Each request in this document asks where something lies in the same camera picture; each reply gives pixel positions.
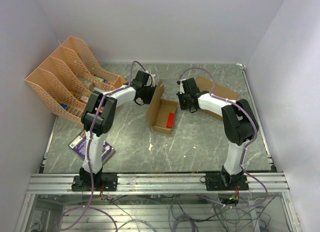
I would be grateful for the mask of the red block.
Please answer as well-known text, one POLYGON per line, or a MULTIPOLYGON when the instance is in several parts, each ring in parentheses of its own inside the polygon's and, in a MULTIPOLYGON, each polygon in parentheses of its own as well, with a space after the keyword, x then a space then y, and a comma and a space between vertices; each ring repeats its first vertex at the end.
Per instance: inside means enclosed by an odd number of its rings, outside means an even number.
POLYGON ((174 119, 175 119, 175 113, 170 112, 167 117, 167 122, 166 122, 167 128, 171 129, 173 127, 174 119))

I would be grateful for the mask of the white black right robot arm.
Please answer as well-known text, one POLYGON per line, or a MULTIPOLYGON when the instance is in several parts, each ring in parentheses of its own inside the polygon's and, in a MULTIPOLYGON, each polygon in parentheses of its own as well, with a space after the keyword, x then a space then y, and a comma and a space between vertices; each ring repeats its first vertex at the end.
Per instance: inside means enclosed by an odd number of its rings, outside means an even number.
POLYGON ((222 117, 227 137, 227 158, 220 172, 220 184, 226 190, 233 189, 244 174, 243 162, 247 148, 258 135, 259 126, 249 102, 245 99, 230 100, 200 91, 194 78, 177 81, 179 105, 182 110, 195 113, 199 109, 210 111, 222 117))

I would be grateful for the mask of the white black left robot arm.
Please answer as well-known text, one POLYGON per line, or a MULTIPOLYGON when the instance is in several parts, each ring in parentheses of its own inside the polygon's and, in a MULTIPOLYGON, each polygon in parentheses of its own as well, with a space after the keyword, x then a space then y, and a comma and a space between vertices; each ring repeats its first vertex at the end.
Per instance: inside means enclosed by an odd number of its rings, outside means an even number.
POLYGON ((86 134, 86 149, 84 162, 79 170, 79 177, 89 190, 96 191, 102 185, 103 144, 106 134, 112 128, 116 109, 137 100, 141 100, 143 105, 149 105, 157 87, 154 77, 147 70, 139 70, 131 82, 112 91, 94 91, 90 95, 81 116, 86 134))

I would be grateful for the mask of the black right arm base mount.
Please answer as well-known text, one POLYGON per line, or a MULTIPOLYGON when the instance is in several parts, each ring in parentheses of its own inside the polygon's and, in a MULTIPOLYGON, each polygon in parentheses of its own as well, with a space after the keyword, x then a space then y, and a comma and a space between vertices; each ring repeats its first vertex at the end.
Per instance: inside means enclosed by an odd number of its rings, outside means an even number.
POLYGON ((207 191, 247 191, 249 184, 243 173, 229 175, 222 172, 207 173, 204 176, 204 183, 207 191))

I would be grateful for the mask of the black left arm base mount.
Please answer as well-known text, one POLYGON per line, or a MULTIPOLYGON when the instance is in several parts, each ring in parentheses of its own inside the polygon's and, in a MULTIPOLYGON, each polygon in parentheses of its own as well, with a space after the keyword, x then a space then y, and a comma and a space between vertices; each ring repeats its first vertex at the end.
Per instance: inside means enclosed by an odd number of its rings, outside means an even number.
MULTIPOLYGON (((118 186, 118 175, 116 173, 103 172, 98 177, 93 177, 93 190, 104 192, 115 192, 118 186)), ((92 182, 90 175, 83 179, 80 175, 73 178, 72 192, 89 192, 92 190, 92 182)))

